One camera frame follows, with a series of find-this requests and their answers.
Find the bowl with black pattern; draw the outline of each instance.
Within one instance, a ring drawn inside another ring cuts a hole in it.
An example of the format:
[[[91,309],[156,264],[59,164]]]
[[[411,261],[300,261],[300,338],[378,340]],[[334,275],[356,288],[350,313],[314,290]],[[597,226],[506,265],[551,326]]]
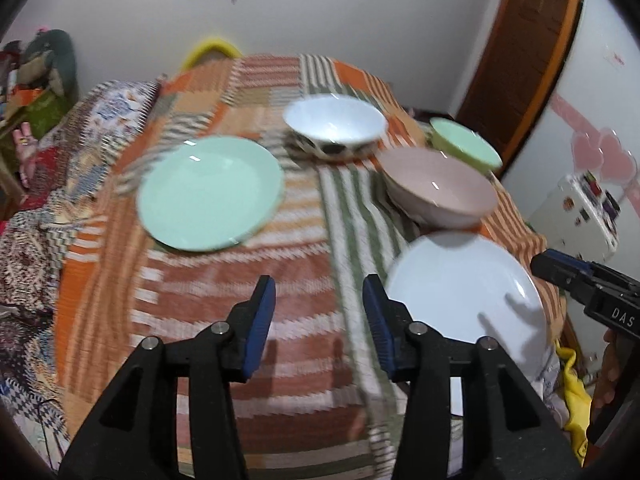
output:
[[[322,160],[369,156],[387,128],[386,118],[375,106],[338,94],[298,99],[287,106],[283,118],[296,145]]]

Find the patterned cloth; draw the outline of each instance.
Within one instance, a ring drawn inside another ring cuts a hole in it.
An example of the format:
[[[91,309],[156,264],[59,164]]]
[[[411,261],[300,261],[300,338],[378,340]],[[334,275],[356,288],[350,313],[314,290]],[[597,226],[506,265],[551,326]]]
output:
[[[0,229],[0,398],[53,467],[69,443],[53,338],[62,260],[108,171],[105,146],[117,156],[135,138],[159,86],[108,82],[76,104],[40,141],[30,192]],[[94,113],[111,121],[99,133]]]
[[[252,478],[333,480],[387,475],[406,406],[378,367],[360,299],[364,276],[384,278],[418,228],[388,202],[374,157],[317,164],[289,145],[282,120],[293,99],[354,94],[385,113],[381,149],[424,142],[387,85],[319,56],[254,56],[182,73],[162,88],[144,131],[106,175],[63,264],[55,318],[56,363],[74,434],[131,349],[145,336],[189,338],[249,297],[258,277],[276,280],[277,304],[262,363],[232,386],[238,431]],[[149,169],[184,140],[221,135],[261,143],[285,172],[286,195],[264,229],[207,254],[156,244],[140,225],[136,194]],[[524,265],[544,239],[524,225],[507,193],[482,233]],[[558,292],[536,283],[558,336]],[[178,459],[190,471],[187,386],[178,386]],[[455,423],[454,435],[461,434]]]

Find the human hand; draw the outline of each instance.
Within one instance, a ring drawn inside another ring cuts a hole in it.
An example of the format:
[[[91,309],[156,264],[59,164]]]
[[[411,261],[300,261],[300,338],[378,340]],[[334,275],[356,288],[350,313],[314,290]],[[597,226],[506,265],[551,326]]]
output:
[[[602,370],[591,401],[592,408],[596,410],[613,401],[616,383],[620,378],[620,363],[616,355],[616,333],[611,329],[607,330],[604,341],[609,344],[602,357]]]

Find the bowl rim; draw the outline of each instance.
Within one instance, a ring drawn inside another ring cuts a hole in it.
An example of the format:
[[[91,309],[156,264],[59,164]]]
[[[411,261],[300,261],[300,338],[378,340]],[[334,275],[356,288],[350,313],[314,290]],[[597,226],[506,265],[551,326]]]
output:
[[[451,138],[446,136],[446,134],[443,134],[442,132],[439,132],[438,128],[436,126],[438,123],[455,124],[457,126],[460,126],[460,127],[464,128],[465,130],[467,130],[468,132],[470,132],[471,134],[476,136],[478,139],[480,139],[482,141],[482,143],[484,143],[489,148],[489,150],[491,150],[492,156],[495,157],[494,160],[488,160],[487,158],[484,158],[482,156],[478,156],[475,153],[470,153],[463,146],[460,146],[459,143],[454,142]],[[434,133],[437,134],[437,136],[439,136],[440,138],[446,140],[449,144],[451,144],[452,146],[455,146],[457,149],[459,149],[461,152],[465,153],[465,155],[471,157],[473,160],[477,160],[478,162],[482,162],[483,164],[491,166],[492,168],[500,168],[501,165],[503,164],[502,157],[500,156],[500,153],[498,153],[495,150],[495,148],[489,142],[487,142],[487,140],[485,140],[484,137],[482,137],[482,135],[480,135],[477,132],[473,131],[471,128],[467,128],[464,124],[461,124],[461,123],[459,123],[457,121],[453,121],[451,119],[447,119],[445,117],[432,117],[431,119],[429,119],[429,124],[431,125],[431,127],[434,130]]]
[[[440,150],[432,150],[430,148],[426,148],[426,147],[423,147],[423,146],[400,146],[398,148],[395,148],[395,150],[413,150],[413,149],[427,150],[429,152],[440,152],[440,153],[443,153],[444,155],[446,155],[444,152],[441,152]],[[461,210],[459,208],[455,208],[455,207],[452,207],[452,206],[449,206],[449,205],[441,205],[441,204],[438,204],[438,203],[434,202],[433,200],[431,200],[429,198],[425,198],[425,197],[419,196],[418,194],[416,194],[412,190],[408,189],[406,186],[403,186],[400,182],[398,182],[396,179],[394,179],[391,175],[389,175],[387,173],[387,171],[385,170],[385,168],[383,167],[383,163],[382,163],[382,161],[380,161],[380,156],[383,156],[384,153],[391,152],[391,151],[393,151],[393,150],[385,150],[383,153],[380,153],[380,155],[378,156],[378,161],[380,163],[380,171],[381,171],[383,177],[384,178],[388,178],[389,180],[391,180],[394,184],[396,184],[396,186],[401,187],[402,190],[404,190],[405,192],[407,192],[410,195],[414,196],[417,200],[421,200],[422,202],[426,202],[426,203],[428,203],[430,205],[433,205],[435,207],[444,209],[444,210],[452,212],[452,213],[456,213],[456,214],[459,214],[459,215],[467,215],[467,216],[478,216],[479,218],[484,218],[485,215],[487,215],[490,212],[494,211],[498,207],[498,203],[500,201],[500,198],[498,197],[498,191],[495,189],[495,186],[491,183],[491,181],[489,181],[482,173],[480,173],[475,168],[472,168],[468,164],[465,164],[461,160],[458,160],[458,159],[454,158],[451,155],[449,155],[447,157],[447,160],[453,160],[454,162],[452,162],[452,164],[462,164],[466,168],[469,168],[471,171],[474,171],[475,173],[477,173],[478,176],[480,176],[483,180],[486,180],[487,184],[491,187],[491,189],[493,191],[492,196],[494,197],[494,200],[493,200],[494,205],[491,208],[476,208],[476,209],[473,209],[473,210]]]
[[[382,118],[383,120],[383,126],[382,129],[380,130],[380,132],[372,134],[371,136],[367,137],[366,139],[359,139],[356,141],[351,141],[351,142],[345,142],[343,141],[337,141],[337,140],[330,140],[327,139],[326,137],[323,136],[315,136],[314,134],[310,134],[308,132],[302,132],[300,130],[295,129],[293,126],[291,126],[291,124],[289,123],[289,120],[287,120],[288,115],[290,114],[290,112],[293,110],[293,108],[295,106],[298,106],[301,103],[304,102],[309,102],[309,101],[316,101],[316,100],[320,100],[320,99],[327,99],[328,97],[333,97],[336,100],[348,100],[348,101],[357,101],[363,105],[365,105],[365,108],[368,108],[369,110],[372,110],[373,112],[375,112],[380,118]],[[377,140],[383,139],[386,133],[386,130],[389,126],[389,121],[387,120],[386,116],[378,109],[376,108],[373,104],[363,100],[363,99],[358,99],[357,97],[353,97],[350,95],[343,95],[343,94],[336,94],[336,93],[329,93],[329,94],[313,94],[313,95],[306,95],[306,96],[302,96],[299,99],[295,99],[292,102],[290,102],[283,110],[282,112],[282,119],[284,120],[285,124],[287,125],[288,128],[290,128],[291,130],[293,130],[294,132],[296,132],[299,135],[302,135],[303,137],[307,137],[308,139],[311,140],[317,140],[319,142],[328,142],[330,144],[343,144],[345,146],[359,146],[362,144],[369,144],[370,142],[376,142]]]

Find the door frame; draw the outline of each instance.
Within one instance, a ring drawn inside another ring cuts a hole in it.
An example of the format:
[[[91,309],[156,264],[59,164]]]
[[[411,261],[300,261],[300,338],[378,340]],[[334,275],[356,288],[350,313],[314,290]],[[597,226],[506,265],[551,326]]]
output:
[[[578,22],[580,22],[580,16],[582,14],[583,1],[584,0],[567,1],[564,18],[562,19],[562,24],[558,33],[558,40],[554,45],[554,49],[552,50],[545,72],[540,79],[540,84],[538,85],[532,100],[529,102],[529,105],[522,116],[522,120],[516,127],[513,137],[511,137],[507,147],[504,149],[504,153],[501,155],[502,167],[500,170],[495,172],[498,177],[502,176],[502,174],[504,174],[511,163],[515,160],[516,155],[518,155],[518,152],[523,147],[527,137],[529,137],[529,134],[532,132],[533,127],[538,122],[540,115],[542,115],[546,104],[556,88],[556,83],[558,82],[566,58],[569,55],[572,43],[574,42],[575,31],[578,27]],[[456,114],[457,116],[462,113],[466,106],[470,105],[468,99],[473,95],[476,86],[480,83],[481,77],[488,67],[490,61],[489,54],[495,46],[495,42],[499,36],[498,32],[506,15],[508,5],[509,0],[500,0],[500,5],[498,6],[498,11],[496,13],[494,26],[489,36],[489,40],[484,48],[484,53],[482,54],[482,58],[478,64],[478,68],[476,69],[476,74],[466,91],[462,106]]]

